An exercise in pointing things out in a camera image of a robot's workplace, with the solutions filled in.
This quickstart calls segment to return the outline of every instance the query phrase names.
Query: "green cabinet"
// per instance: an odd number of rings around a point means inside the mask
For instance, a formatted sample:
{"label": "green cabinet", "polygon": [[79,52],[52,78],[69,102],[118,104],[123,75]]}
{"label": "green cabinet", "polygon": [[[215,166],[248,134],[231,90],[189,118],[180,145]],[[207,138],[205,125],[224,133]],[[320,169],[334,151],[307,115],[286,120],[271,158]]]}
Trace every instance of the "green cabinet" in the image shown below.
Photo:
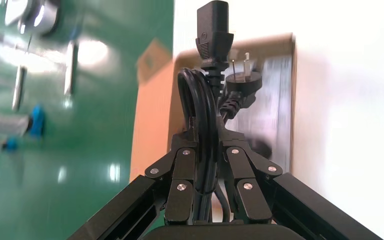
{"label": "green cabinet", "polygon": [[[20,138],[16,152],[0,151],[0,240],[69,237],[129,181],[138,92],[138,57],[157,38],[173,47],[173,0],[62,0],[48,37],[0,34],[29,54],[0,43],[0,78],[14,85],[17,65],[27,75],[19,114],[41,105],[44,138]],[[64,96],[70,40],[78,40],[72,98]],[[0,113],[13,90],[0,88]]]}

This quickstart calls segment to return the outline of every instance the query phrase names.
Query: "blue clip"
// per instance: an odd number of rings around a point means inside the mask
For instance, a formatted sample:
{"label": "blue clip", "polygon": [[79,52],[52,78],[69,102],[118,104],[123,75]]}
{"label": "blue clip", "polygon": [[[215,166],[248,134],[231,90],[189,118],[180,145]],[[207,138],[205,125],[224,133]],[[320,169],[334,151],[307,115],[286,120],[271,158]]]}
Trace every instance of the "blue clip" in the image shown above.
{"label": "blue clip", "polygon": [[31,112],[31,128],[29,130],[29,134],[32,137],[40,138],[43,134],[44,122],[45,122],[45,113],[41,106],[37,105],[33,108]]}
{"label": "blue clip", "polygon": [[16,149],[17,149],[17,139],[15,137],[8,138],[5,144],[5,150],[7,150],[8,152],[13,152]]}

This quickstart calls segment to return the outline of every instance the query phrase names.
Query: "screw head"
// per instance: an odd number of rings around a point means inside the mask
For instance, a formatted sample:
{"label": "screw head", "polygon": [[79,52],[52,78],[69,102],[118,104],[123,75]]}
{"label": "screw head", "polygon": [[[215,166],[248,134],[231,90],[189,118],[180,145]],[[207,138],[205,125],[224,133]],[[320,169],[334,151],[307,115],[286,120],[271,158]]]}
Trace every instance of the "screw head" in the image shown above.
{"label": "screw head", "polygon": [[186,185],[185,184],[182,183],[182,184],[177,185],[177,190],[183,191],[185,189],[186,189]]}
{"label": "screw head", "polygon": [[251,189],[253,189],[253,185],[251,183],[247,182],[243,185],[243,188],[246,190],[251,190]]}
{"label": "screw head", "polygon": [[151,169],[151,174],[157,174],[160,170],[158,170],[158,168],[153,168]]}

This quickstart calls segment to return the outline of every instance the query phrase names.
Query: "white wall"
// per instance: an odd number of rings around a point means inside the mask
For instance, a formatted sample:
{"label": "white wall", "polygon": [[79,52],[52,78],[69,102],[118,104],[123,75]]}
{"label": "white wall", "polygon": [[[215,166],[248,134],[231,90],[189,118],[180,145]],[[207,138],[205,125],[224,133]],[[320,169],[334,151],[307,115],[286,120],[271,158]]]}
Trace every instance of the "white wall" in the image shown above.
{"label": "white wall", "polygon": [[[174,55],[207,2],[175,1]],[[296,35],[293,174],[384,239],[384,1],[228,2],[236,41]]]}

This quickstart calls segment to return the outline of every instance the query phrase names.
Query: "cable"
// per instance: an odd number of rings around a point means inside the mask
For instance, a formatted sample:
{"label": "cable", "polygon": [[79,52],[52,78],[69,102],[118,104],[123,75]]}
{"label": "cable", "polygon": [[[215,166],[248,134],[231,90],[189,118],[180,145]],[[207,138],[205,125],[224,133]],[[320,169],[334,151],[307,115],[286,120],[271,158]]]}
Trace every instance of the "cable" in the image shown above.
{"label": "cable", "polygon": [[207,78],[198,70],[183,68],[177,75],[180,100],[186,124],[190,117],[198,123],[198,166],[195,188],[195,219],[209,220],[211,193],[217,185],[216,172],[219,156],[219,137],[216,103]]}
{"label": "cable", "polygon": [[223,223],[230,222],[231,212],[229,209],[229,203],[225,195],[223,194],[222,188],[220,187],[220,183],[217,184],[217,187],[215,188],[214,193],[221,205],[221,210],[223,212],[223,219],[222,219]]}

